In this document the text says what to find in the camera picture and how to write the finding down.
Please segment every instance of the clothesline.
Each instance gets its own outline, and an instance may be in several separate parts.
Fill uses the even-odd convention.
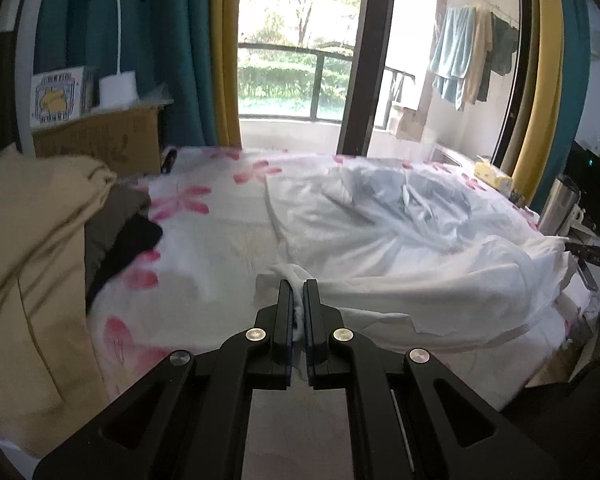
[[[507,23],[509,23],[509,25],[516,25],[519,26],[518,20],[516,20],[513,16],[511,16],[510,14],[507,14],[504,10],[502,10],[499,6],[497,6],[496,4],[492,4],[489,0],[482,0],[485,5],[487,7],[489,7],[489,9],[494,12],[495,14],[500,13],[501,16],[499,16],[499,18],[505,20]]]

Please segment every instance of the pink flower pattern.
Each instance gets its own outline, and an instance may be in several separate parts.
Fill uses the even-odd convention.
[[[246,184],[254,178],[257,181],[264,183],[265,176],[279,174],[281,172],[282,168],[271,166],[268,160],[259,160],[253,163],[250,170],[234,174],[234,182],[240,186],[240,184]]]
[[[104,327],[107,354],[122,367],[130,368],[137,380],[171,353],[165,348],[143,347],[134,342],[131,330],[119,317],[109,317]]]
[[[160,259],[158,251],[146,251],[138,254],[136,259],[122,273],[120,278],[131,290],[147,290],[158,285],[158,275],[150,269],[141,266],[151,264]]]
[[[336,164],[342,165],[345,160],[349,160],[351,158],[356,158],[353,155],[333,155],[333,160]]]
[[[225,156],[232,160],[240,160],[240,150],[236,150],[235,148],[202,148],[202,153],[208,155],[209,158]]]
[[[531,211],[529,211],[529,209],[527,209],[526,207],[518,207],[515,204],[512,204],[513,209],[515,209],[518,213],[520,213],[520,216],[522,216],[522,218],[524,218],[526,220],[526,223],[529,225],[529,227],[531,227],[533,229],[533,231],[538,231],[538,226],[533,222],[533,213]]]
[[[451,174],[451,170],[440,162],[425,162],[425,164],[436,171],[444,171],[445,173]]]
[[[209,206],[198,198],[211,193],[209,186],[189,186],[175,196],[152,200],[150,209],[154,210],[150,220],[164,222],[180,211],[189,211],[202,215],[209,214]]]
[[[143,193],[149,193],[149,186],[145,186],[144,184],[130,184],[129,187],[131,189],[135,189],[136,191],[142,191]]]
[[[469,175],[467,175],[466,173],[462,174],[462,178],[464,178],[464,183],[466,184],[466,186],[469,189],[473,189],[474,191],[476,189],[479,189],[480,191],[487,191],[486,189],[484,189],[481,185],[480,182],[478,182],[478,180],[476,178],[471,178]]]

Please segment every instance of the lamp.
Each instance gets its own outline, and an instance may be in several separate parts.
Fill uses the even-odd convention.
[[[118,64],[117,72],[100,79],[100,108],[117,108],[138,99],[136,72],[120,72],[120,51],[122,47],[122,10],[118,4]]]

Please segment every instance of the stainless steel kettle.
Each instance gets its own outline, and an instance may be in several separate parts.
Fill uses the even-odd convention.
[[[580,201],[580,188],[570,177],[560,174],[554,181],[542,214],[538,230],[546,236],[566,236],[573,207]]]

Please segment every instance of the crumpled white sheet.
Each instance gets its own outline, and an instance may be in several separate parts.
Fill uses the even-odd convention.
[[[570,276],[563,239],[500,198],[424,165],[267,179],[280,254],[260,285],[289,280],[296,339],[302,284],[316,278],[323,303],[385,348],[501,344],[540,321]]]

